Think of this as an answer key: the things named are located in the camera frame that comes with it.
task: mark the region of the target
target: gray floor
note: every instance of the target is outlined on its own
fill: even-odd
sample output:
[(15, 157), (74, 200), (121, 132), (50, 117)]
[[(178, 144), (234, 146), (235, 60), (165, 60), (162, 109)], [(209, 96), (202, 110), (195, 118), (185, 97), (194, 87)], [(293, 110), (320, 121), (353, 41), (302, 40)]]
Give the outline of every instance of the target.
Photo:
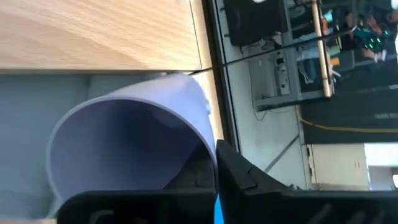
[[(217, 0), (217, 3), (219, 8), (222, 7), (222, 0)], [(225, 61), (239, 59), (242, 57), (241, 51), (233, 47), (229, 38), (223, 35), (228, 33), (225, 14), (220, 11), (218, 14), (222, 31), (220, 36), (223, 37), (226, 52)], [(250, 54), (252, 50), (243, 49), (245, 55)], [(267, 95), (273, 91), (269, 89), (267, 83), (272, 78), (270, 73), (273, 72), (274, 65), (267, 57), (236, 63), (227, 69), (241, 153), (258, 168), (264, 170), (300, 133), (295, 108), (291, 106), (268, 112), (254, 112), (252, 96)], [(286, 185), (294, 184), (307, 189), (310, 186), (308, 160), (305, 150), (301, 147), (301, 139), (293, 143), (269, 174)]]

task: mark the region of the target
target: electronic equipment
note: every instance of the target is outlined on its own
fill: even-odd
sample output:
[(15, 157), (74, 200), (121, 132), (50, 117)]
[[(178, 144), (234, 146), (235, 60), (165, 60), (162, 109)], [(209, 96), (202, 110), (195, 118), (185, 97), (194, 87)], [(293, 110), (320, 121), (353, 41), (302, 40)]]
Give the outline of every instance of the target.
[(287, 32), (285, 2), (281, 0), (224, 0), (224, 12), (232, 46), (243, 47)]

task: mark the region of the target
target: white cabinet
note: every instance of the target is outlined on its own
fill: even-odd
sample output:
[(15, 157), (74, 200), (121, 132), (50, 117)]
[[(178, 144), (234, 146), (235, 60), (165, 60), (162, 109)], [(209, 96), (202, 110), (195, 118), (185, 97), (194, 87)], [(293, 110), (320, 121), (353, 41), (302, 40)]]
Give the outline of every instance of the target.
[(364, 144), (315, 144), (309, 148), (314, 184), (368, 189)]

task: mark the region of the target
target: wood grain surface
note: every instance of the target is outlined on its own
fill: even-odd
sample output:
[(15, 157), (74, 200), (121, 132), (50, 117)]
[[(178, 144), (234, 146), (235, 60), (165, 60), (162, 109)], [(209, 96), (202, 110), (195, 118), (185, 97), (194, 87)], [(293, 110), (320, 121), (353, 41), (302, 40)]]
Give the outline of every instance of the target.
[(189, 1), (0, 0), (0, 5), (0, 68), (200, 68)]

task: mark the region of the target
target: gray surface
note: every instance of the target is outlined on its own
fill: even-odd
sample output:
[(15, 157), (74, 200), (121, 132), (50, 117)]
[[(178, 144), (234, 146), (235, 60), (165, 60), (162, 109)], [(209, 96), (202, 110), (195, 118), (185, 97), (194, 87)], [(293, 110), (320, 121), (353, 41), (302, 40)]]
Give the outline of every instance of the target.
[(0, 76), (0, 218), (43, 218), (53, 195), (45, 148), (57, 121), (88, 99), (157, 75)]

